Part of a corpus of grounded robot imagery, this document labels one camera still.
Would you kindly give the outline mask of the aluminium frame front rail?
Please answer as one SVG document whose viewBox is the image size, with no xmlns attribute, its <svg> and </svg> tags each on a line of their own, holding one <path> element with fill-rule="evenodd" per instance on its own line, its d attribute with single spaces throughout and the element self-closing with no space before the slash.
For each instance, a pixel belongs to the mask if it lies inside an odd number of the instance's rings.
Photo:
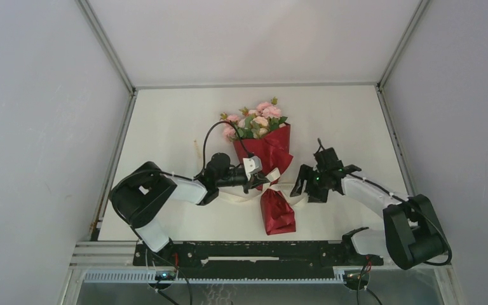
<svg viewBox="0 0 488 305">
<path fill-rule="evenodd" d="M 174 241 L 152 254 L 140 241 L 79 242 L 71 266 L 201 269 L 215 263 L 267 266 L 293 264 L 306 269 L 394 266 L 391 259 L 357 254 L 343 241 Z"/>
</svg>

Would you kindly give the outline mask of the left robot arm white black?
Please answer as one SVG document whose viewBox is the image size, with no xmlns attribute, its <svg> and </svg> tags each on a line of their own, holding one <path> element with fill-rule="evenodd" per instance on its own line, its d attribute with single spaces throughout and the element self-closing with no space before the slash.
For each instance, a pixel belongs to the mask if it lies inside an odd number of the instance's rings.
<svg viewBox="0 0 488 305">
<path fill-rule="evenodd" d="M 248 149 L 238 165 L 223 153 L 203 160 L 200 172 L 193 178 L 164 172 L 147 161 L 114 186 L 109 201 L 118 217 L 149 249 L 149 257 L 157 264 L 171 261 L 173 248 L 156 216 L 169 200 L 204 206 L 219 195 L 222 187 L 241 186 L 244 193 L 272 181 L 262 172 L 261 159 Z"/>
</svg>

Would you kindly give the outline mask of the red wrapping paper sheet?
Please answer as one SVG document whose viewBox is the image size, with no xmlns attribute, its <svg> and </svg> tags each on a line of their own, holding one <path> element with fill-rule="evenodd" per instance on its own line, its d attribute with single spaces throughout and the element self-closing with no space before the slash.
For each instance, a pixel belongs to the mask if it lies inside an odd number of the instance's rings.
<svg viewBox="0 0 488 305">
<path fill-rule="evenodd" d="M 285 125 L 261 139 L 244 139 L 242 144 L 237 140 L 233 142 L 240 161 L 248 156 L 247 152 L 261 160 L 262 173 L 268 181 L 259 186 L 258 190 L 262 191 L 261 215 L 268 236 L 296 232 L 294 210 L 281 191 L 273 188 L 293 160 L 290 154 L 290 131 L 290 125 Z"/>
</svg>

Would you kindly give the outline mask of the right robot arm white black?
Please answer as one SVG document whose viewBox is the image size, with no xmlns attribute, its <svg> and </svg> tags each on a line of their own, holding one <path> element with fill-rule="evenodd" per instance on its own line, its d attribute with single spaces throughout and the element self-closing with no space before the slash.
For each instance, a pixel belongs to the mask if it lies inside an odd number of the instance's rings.
<svg viewBox="0 0 488 305">
<path fill-rule="evenodd" d="M 343 235 L 342 257 L 359 264 L 367 255 L 391 259 L 408 270 L 419 264 L 449 265 L 453 253 L 430 199 L 396 193 L 368 178 L 356 165 L 344 165 L 334 148 L 319 146 L 315 166 L 301 165 L 291 197 L 306 193 L 310 203 L 327 202 L 330 192 L 351 198 L 378 215 L 381 230 L 369 227 Z"/>
</svg>

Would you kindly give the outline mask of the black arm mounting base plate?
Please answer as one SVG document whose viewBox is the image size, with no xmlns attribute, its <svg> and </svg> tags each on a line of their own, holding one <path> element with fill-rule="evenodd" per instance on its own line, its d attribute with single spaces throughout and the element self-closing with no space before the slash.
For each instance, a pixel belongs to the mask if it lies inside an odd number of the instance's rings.
<svg viewBox="0 0 488 305">
<path fill-rule="evenodd" d="M 156 254 L 140 243 L 132 260 L 137 267 L 178 268 L 189 280 L 333 279 L 335 268 L 367 263 L 384 261 L 344 241 L 183 241 Z"/>
</svg>

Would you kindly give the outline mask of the pink fake flower stem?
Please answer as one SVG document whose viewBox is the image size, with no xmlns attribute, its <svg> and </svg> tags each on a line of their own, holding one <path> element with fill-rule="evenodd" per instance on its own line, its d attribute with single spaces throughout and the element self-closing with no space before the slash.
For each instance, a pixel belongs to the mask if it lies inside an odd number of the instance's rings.
<svg viewBox="0 0 488 305">
<path fill-rule="evenodd" d="M 282 114 L 278 107 L 278 98 L 273 97 L 269 102 L 260 103 L 256 110 L 269 121 L 269 132 L 285 127 L 287 117 Z"/>
<path fill-rule="evenodd" d="M 222 136 L 228 142 L 234 141 L 236 136 L 236 128 L 238 127 L 238 123 L 241 121 L 241 116 L 236 114 L 227 114 L 222 112 L 220 114 L 220 120 L 225 121 L 224 129 L 222 131 Z"/>
<path fill-rule="evenodd" d="M 269 121 L 256 109 L 240 109 L 243 117 L 238 122 L 238 135 L 243 139 L 260 139 L 269 132 Z"/>
</svg>

